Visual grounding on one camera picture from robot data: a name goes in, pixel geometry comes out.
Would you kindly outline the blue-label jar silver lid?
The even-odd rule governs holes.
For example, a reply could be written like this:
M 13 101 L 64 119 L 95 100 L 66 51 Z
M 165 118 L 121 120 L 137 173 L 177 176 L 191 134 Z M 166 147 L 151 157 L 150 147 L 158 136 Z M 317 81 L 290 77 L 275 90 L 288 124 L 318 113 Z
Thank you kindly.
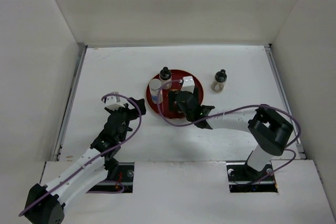
M 154 104 L 161 104 L 163 101 L 161 87 L 162 82 L 160 79 L 152 79 L 149 82 L 150 95 Z

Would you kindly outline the white-filled bottle black cap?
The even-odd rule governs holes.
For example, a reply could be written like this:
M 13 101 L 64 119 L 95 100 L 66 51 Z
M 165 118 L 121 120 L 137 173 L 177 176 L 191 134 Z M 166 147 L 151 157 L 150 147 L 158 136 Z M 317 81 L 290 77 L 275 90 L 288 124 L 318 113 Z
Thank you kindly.
M 159 79 L 164 90 L 168 90 L 172 86 L 172 73 L 168 67 L 163 67 L 159 73 Z

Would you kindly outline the tan powder bottle black cap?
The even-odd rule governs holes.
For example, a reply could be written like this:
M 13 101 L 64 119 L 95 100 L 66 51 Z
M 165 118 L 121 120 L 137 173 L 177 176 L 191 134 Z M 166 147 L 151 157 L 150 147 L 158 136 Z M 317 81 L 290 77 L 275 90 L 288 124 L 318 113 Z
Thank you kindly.
M 223 91 L 225 83 L 227 81 L 227 74 L 225 69 L 221 69 L 220 71 L 216 72 L 214 76 L 213 83 L 211 88 L 214 92 L 220 93 Z

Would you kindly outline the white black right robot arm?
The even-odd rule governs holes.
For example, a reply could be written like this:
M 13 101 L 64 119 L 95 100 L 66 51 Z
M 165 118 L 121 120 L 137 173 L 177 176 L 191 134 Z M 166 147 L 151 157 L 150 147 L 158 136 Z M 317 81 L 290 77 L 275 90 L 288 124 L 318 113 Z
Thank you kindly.
M 293 132 L 293 125 L 282 112 L 261 104 L 228 110 L 215 111 L 214 106 L 201 105 L 198 97 L 188 91 L 171 91 L 168 95 L 170 111 L 182 112 L 191 124 L 199 129 L 227 129 L 250 133 L 257 147 L 245 161 L 244 175 L 251 180 L 257 179 L 267 163 L 285 151 Z

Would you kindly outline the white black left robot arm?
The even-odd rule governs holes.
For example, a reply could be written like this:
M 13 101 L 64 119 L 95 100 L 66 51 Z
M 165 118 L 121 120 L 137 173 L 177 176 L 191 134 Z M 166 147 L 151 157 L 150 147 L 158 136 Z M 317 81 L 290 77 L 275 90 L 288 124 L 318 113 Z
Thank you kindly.
M 107 94 L 102 98 L 109 113 L 103 130 L 90 147 L 73 164 L 44 185 L 35 184 L 28 193 L 24 210 L 19 214 L 31 223 L 62 223 L 71 205 L 97 183 L 113 181 L 118 175 L 118 162 L 114 159 L 121 145 L 127 142 L 137 129 L 129 127 L 133 120 L 142 120 L 146 114 L 145 100 Z

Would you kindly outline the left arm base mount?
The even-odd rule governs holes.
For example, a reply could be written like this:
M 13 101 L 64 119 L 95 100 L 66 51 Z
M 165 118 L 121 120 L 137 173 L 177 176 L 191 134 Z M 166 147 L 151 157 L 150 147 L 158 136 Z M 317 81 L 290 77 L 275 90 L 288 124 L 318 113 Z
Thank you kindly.
M 108 176 L 93 186 L 88 194 L 122 194 L 133 192 L 135 163 L 120 163 L 113 160 Z

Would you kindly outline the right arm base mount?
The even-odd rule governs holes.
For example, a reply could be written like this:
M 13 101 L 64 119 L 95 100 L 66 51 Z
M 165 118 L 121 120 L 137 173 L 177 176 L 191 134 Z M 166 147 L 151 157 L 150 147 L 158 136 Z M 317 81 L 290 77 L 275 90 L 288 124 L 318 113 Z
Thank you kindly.
M 272 175 L 273 166 L 266 164 L 261 172 L 248 167 L 244 162 L 226 163 L 229 191 L 231 193 L 277 193 L 277 184 Z

